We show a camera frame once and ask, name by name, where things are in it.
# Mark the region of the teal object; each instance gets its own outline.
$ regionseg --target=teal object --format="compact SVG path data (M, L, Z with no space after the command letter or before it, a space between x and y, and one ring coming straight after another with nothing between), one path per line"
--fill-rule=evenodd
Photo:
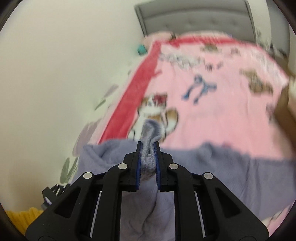
M144 45L140 45L138 47L138 53L139 53L139 55L143 55L143 54L146 54L147 53L147 49L145 48Z

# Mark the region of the pink bedspread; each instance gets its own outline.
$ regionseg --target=pink bedspread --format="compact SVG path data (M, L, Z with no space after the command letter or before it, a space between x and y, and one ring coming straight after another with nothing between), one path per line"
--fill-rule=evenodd
M155 42L96 136L99 143L139 140L145 119L152 118L162 126L162 147L210 141L253 157L291 157L272 116L287 82L265 51L250 43L230 37Z

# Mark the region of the headboard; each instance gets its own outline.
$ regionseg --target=headboard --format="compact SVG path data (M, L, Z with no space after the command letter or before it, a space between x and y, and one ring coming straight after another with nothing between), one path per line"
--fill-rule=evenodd
M135 6L144 35L217 30L256 42L253 17L243 0L156 0Z

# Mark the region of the red stripe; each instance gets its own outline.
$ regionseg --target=red stripe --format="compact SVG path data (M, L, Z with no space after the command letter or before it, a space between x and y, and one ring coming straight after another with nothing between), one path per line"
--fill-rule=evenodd
M109 139L122 139L127 137L128 131L133 124L135 111L141 104L150 80L161 73L155 73L160 47L161 43L155 42L149 56L146 57L136 71L126 92L122 96L107 124L99 143Z

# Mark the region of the cat tail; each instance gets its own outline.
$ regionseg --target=cat tail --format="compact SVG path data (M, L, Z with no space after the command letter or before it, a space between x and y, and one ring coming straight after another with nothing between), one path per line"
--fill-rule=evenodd
M165 135L172 133L178 123L178 111L176 109L169 109L165 113L167 125L165 127Z

